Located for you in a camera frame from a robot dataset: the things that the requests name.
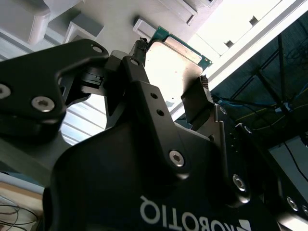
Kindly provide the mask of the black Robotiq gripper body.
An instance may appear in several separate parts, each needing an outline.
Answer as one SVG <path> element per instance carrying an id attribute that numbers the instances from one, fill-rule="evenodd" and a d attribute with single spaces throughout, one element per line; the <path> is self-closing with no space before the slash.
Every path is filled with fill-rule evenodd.
<path id="1" fill-rule="evenodd" d="M 43 195 L 47 231 L 277 231 L 259 198 L 231 207 L 211 141 L 178 127 L 191 168 L 177 178 L 172 162 L 130 123 L 66 150 Z"/>

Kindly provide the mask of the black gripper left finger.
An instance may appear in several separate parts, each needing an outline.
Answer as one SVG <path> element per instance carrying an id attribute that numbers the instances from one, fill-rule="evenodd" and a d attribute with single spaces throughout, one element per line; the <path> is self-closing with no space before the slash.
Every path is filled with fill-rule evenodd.
<path id="1" fill-rule="evenodd" d="M 191 168 L 178 126 L 144 70 L 147 42 L 122 58 L 82 39 L 0 64 L 0 160 L 46 185 L 69 147 L 60 134 L 68 107 L 105 98 L 107 129 L 130 123 L 177 178 Z"/>

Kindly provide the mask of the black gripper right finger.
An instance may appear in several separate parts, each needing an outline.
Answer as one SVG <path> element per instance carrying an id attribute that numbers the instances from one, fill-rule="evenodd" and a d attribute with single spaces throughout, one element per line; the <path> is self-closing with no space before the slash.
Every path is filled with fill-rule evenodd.
<path id="1" fill-rule="evenodd" d="M 289 177 L 245 124 L 234 122 L 215 104 L 200 76 L 181 96 L 187 122 L 213 145 L 213 192 L 231 207 L 259 198 L 278 218 L 306 218 L 308 204 Z"/>

